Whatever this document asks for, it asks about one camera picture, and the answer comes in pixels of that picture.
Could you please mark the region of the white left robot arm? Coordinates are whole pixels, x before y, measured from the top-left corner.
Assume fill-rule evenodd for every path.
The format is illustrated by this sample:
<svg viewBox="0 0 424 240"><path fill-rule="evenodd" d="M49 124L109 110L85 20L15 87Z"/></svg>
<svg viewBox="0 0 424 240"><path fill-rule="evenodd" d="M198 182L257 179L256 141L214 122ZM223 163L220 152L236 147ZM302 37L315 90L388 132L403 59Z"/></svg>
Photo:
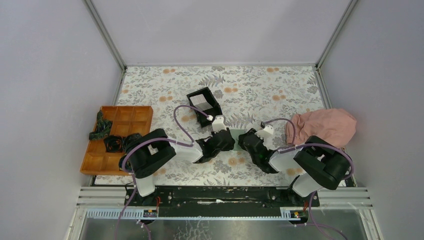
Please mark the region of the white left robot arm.
<svg viewBox="0 0 424 240"><path fill-rule="evenodd" d="M162 128L131 140L123 147L124 158L118 166L132 175L136 199L144 206L155 200L153 174L172 159L192 164L207 163L220 152L234 149L235 140L228 128L193 142L168 137Z"/></svg>

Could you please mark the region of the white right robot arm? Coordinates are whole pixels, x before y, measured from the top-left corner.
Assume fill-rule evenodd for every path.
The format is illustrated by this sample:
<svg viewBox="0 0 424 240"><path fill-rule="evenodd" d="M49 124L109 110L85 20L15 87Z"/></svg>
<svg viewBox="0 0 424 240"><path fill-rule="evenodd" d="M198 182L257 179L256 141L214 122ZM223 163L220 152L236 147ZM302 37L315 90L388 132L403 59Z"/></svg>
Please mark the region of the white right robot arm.
<svg viewBox="0 0 424 240"><path fill-rule="evenodd" d="M352 175L352 159L318 136L313 135L300 145L269 149L265 140L273 135L272 125L261 130L252 128L239 135L238 145L266 174L294 172L294 180L286 193L291 205L301 205L314 191L336 190L342 180Z"/></svg>

